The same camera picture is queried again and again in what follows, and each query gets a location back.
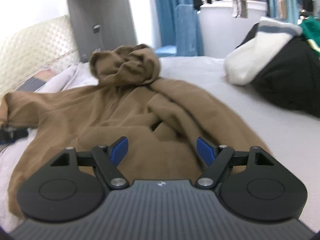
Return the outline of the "brown hoodie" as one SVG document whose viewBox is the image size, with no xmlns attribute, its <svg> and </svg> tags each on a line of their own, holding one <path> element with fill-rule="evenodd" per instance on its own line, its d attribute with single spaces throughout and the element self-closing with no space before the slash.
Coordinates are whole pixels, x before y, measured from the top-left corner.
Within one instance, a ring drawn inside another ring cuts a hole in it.
<svg viewBox="0 0 320 240">
<path fill-rule="evenodd" d="M 264 146 L 236 113 L 205 90 L 159 77 L 159 59 L 144 44 L 95 53 L 89 65 L 95 86 L 3 96 L 3 128 L 37 129 L 9 181 L 8 209 L 17 217 L 22 217 L 16 199 L 20 185 L 68 146 L 88 151 L 127 137 L 129 151 L 119 170 L 129 181 L 196 180 L 206 167 L 196 153 L 199 137 L 238 151 Z"/>
</svg>

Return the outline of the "patchwork pillow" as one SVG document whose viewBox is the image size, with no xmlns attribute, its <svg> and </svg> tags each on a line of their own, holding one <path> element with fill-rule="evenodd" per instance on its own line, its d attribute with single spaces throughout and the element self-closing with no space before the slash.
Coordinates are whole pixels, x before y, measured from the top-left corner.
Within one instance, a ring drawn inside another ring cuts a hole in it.
<svg viewBox="0 0 320 240">
<path fill-rule="evenodd" d="M 16 91 L 35 92 L 56 75 L 57 72 L 55 70 L 42 68 L 23 81 L 22 84 L 16 88 Z"/>
</svg>

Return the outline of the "blue covered chair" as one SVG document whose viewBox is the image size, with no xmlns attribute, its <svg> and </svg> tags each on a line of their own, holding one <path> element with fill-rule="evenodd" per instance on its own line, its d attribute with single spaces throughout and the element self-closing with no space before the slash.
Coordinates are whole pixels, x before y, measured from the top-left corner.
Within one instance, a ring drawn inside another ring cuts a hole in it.
<svg viewBox="0 0 320 240">
<path fill-rule="evenodd" d="M 175 45 L 156 49 L 158 57 L 203 56 L 199 14 L 191 4 L 179 4 L 175 9 Z"/>
</svg>

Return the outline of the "grey white wardrobe cabinet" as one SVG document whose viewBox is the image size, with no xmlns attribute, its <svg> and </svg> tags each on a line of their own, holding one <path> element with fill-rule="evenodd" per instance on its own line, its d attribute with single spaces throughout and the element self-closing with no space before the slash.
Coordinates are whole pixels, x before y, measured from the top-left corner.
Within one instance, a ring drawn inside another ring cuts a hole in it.
<svg viewBox="0 0 320 240">
<path fill-rule="evenodd" d="M 155 0 L 67 0 L 67 4 L 82 62 L 98 49 L 162 45 Z M 94 34 L 96 24 L 101 29 Z"/>
</svg>

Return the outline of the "striped hanging garment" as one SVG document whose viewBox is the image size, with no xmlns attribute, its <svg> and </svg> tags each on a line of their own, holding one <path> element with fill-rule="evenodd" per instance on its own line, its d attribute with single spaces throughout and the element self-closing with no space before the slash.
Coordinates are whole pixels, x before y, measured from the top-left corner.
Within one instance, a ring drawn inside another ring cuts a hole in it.
<svg viewBox="0 0 320 240">
<path fill-rule="evenodd" d="M 232 0 L 232 17 L 233 18 L 248 18 L 248 0 Z"/>
</svg>

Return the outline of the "green garment on bed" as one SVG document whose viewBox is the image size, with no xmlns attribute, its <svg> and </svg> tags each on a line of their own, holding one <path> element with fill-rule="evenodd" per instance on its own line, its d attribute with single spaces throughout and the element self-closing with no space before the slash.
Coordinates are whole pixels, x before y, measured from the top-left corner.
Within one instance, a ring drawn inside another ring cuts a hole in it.
<svg viewBox="0 0 320 240">
<path fill-rule="evenodd" d="M 302 20 L 300 27 L 303 30 L 303 36 L 309 46 L 317 53 L 320 53 L 320 23 L 319 19 L 309 16 Z"/>
</svg>

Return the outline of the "blue curtain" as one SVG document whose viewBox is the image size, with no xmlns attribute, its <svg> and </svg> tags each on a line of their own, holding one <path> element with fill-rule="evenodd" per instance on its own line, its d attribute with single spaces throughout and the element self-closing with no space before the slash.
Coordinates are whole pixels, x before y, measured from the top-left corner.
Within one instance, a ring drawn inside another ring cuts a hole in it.
<svg viewBox="0 0 320 240">
<path fill-rule="evenodd" d="M 194 9 L 193 0 L 155 0 L 158 22 L 160 28 L 161 44 L 165 46 L 177 45 L 177 17 L 176 8 L 180 5 L 186 5 L 193 10 L 192 15 L 182 18 L 183 24 L 191 22 L 192 30 L 195 31 L 195 52 L 196 56 L 203 55 L 203 39 L 201 36 L 199 12 Z"/>
</svg>

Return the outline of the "wall socket with charger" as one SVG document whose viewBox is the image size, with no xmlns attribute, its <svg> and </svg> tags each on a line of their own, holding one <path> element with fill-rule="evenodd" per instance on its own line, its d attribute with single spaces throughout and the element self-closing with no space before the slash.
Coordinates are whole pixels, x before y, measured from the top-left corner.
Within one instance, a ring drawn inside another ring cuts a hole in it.
<svg viewBox="0 0 320 240">
<path fill-rule="evenodd" d="M 101 25 L 100 24 L 96 24 L 93 26 L 93 33 L 94 34 L 97 34 L 100 32 L 100 29 L 101 29 Z"/>
</svg>

